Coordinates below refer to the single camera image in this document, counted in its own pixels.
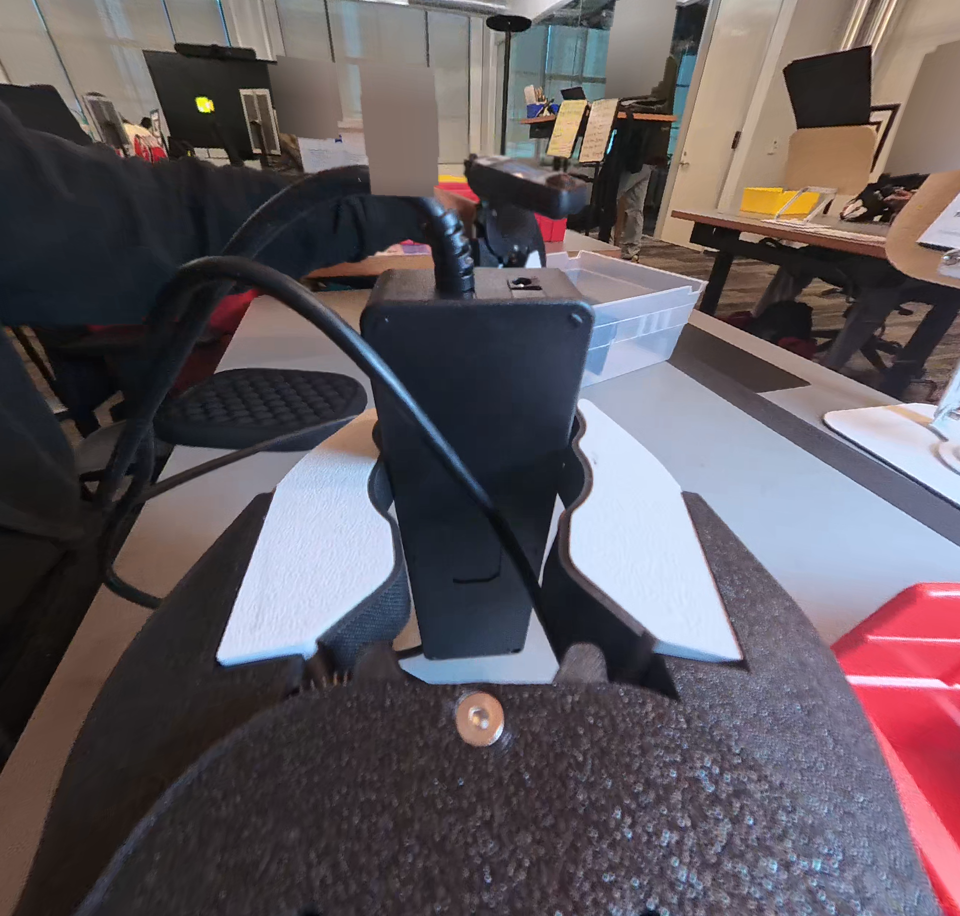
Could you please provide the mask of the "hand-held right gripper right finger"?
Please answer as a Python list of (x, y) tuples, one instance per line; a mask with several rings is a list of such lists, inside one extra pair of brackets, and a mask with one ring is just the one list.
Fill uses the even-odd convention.
[(745, 661), (678, 481), (634, 436), (579, 401), (541, 568), (539, 620), (558, 664), (654, 686), (665, 658)]

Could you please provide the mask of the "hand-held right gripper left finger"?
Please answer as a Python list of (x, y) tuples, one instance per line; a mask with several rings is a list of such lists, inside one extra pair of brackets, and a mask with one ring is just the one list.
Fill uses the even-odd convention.
[(373, 409), (306, 454), (273, 491), (216, 659), (231, 668), (318, 650), (336, 672), (390, 643), (412, 598)]

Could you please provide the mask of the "clear plastic bin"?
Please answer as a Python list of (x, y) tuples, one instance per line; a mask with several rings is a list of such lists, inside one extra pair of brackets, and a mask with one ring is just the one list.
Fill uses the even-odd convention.
[(707, 284), (590, 251), (550, 253), (546, 263), (569, 276), (594, 313), (618, 321), (618, 336), (602, 376), (587, 380), (582, 376), (582, 387), (668, 360)]

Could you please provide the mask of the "black usb hub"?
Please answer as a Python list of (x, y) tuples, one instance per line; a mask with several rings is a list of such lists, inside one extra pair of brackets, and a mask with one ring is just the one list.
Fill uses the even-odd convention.
[[(594, 311), (557, 267), (480, 268), (474, 294), (430, 270), (382, 273), (361, 334), (482, 485), (538, 572), (570, 444)], [(517, 653), (533, 612), (486, 517), (372, 384), (418, 633), (429, 660)]]

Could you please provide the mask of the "long red tote white label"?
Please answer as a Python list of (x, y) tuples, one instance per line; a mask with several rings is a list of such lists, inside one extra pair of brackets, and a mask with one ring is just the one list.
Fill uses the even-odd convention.
[[(474, 225), (480, 199), (463, 175), (440, 175), (434, 197), (444, 207), (456, 211), (468, 227)], [(563, 243), (567, 233), (565, 219), (554, 220), (540, 214), (536, 214), (535, 219), (545, 243)]]

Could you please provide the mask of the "white paper easel board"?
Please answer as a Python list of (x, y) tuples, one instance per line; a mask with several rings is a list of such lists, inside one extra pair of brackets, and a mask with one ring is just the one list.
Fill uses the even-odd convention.
[(618, 104), (616, 97), (597, 99), (590, 104), (579, 151), (579, 164), (597, 164), (604, 160), (618, 117)]

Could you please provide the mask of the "wooden standing desk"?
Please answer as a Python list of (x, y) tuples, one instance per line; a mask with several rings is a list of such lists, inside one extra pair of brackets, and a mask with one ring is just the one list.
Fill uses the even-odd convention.
[[(658, 122), (667, 122), (673, 123), (678, 120), (678, 116), (673, 114), (655, 114), (655, 113), (645, 113), (645, 112), (632, 112), (626, 110), (619, 110), (616, 113), (617, 119), (634, 119), (634, 120), (644, 120), (644, 121), (658, 121)], [(524, 125), (538, 125), (544, 123), (552, 123), (556, 121), (557, 115), (546, 113), (544, 115), (536, 116), (534, 118), (521, 118), (518, 120), (519, 123)]]

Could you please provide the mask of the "black floor lamp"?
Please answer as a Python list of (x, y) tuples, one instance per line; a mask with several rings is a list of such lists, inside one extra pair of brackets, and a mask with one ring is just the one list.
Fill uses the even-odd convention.
[(486, 28), (503, 37), (503, 60), (501, 73), (501, 103), (499, 119), (499, 146), (498, 154), (506, 155), (507, 131), (509, 118), (509, 93), (511, 73), (511, 51), (514, 35), (526, 32), (532, 25), (532, 20), (517, 14), (499, 13), (486, 18)]

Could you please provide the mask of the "black round textured pad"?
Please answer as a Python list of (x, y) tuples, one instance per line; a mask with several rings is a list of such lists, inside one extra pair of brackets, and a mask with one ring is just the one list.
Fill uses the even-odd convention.
[(310, 451), (367, 409), (354, 377), (291, 369), (218, 372), (167, 399), (153, 423), (167, 443), (238, 451), (285, 436), (276, 453)]

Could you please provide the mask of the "yellow bin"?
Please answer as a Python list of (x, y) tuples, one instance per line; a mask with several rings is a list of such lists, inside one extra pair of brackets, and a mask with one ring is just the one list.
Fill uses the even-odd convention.
[(807, 216), (819, 204), (821, 194), (813, 190), (784, 190), (749, 187), (742, 191), (739, 209), (744, 214), (766, 217)]

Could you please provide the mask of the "red open-front bin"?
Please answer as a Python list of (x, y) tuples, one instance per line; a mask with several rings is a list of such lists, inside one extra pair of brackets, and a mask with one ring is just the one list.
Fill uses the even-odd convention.
[(906, 588), (832, 645), (947, 915), (959, 913), (959, 584)]

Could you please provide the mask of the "white document stand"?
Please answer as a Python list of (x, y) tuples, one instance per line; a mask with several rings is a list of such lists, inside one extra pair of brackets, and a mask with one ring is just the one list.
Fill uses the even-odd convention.
[(959, 365), (956, 365), (928, 427), (940, 440), (937, 454), (942, 464), (959, 474)]

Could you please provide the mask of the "black monitor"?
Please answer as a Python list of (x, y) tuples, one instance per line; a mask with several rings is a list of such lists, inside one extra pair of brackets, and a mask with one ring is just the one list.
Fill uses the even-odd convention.
[(214, 55), (142, 52), (168, 135), (192, 149), (222, 149), (242, 161), (255, 157), (242, 90), (269, 90), (271, 62), (212, 46)]

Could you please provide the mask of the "black fabric panel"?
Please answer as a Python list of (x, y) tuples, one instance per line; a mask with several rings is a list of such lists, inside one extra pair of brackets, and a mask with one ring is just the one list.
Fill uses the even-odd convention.
[(1, 84), (1, 101), (27, 128), (41, 131), (79, 145), (92, 140), (52, 85), (21, 86)]

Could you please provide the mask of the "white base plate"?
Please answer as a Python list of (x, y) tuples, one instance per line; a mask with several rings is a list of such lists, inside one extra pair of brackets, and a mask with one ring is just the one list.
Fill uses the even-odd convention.
[(822, 421), (848, 443), (958, 506), (958, 414), (940, 418), (937, 409), (927, 404), (836, 409)]

